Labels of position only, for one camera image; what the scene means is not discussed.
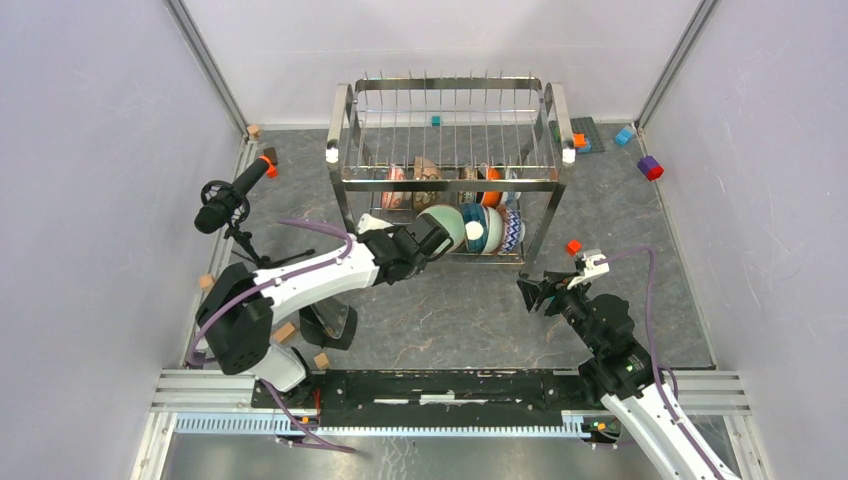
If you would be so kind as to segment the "pale green ceramic bowl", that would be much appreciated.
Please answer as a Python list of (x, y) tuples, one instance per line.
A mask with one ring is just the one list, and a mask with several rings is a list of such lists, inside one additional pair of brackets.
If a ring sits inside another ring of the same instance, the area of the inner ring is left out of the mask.
[(465, 222), (461, 212), (447, 204), (432, 205), (425, 208), (420, 215), (428, 214), (439, 223), (449, 234), (435, 251), (436, 254), (450, 253), (462, 246), (466, 239)]

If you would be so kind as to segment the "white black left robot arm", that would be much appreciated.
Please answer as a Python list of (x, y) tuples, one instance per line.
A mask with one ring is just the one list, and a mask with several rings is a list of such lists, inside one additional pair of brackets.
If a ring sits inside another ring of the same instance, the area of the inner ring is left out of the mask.
[(463, 220), (450, 223), (433, 213), (421, 213), (408, 225), (364, 214), (352, 233), (304, 219), (287, 223), (344, 244), (289, 266), (255, 271), (243, 263), (227, 266), (198, 308), (187, 360), (213, 363), (225, 375), (251, 374), (297, 408), (312, 399), (314, 381), (292, 348), (273, 343), (274, 325), (338, 294), (411, 278), (461, 245), (466, 230)]

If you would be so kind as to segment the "wooden block under arm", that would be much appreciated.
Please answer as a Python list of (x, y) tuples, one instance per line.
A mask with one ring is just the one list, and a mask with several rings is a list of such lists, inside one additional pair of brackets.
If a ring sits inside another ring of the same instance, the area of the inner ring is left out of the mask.
[(298, 329), (291, 322), (286, 322), (272, 334), (272, 339), (278, 344), (285, 344), (298, 334)]

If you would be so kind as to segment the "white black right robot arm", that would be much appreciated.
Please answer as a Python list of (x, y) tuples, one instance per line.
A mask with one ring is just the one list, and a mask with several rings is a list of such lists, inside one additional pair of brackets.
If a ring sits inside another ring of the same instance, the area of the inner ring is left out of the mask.
[(517, 286), (528, 311), (563, 317), (590, 351), (578, 367), (580, 400), (619, 420), (663, 479), (736, 479), (635, 338), (629, 302), (611, 294), (590, 297), (590, 285), (569, 288), (572, 279), (549, 272), (541, 280), (520, 278)]

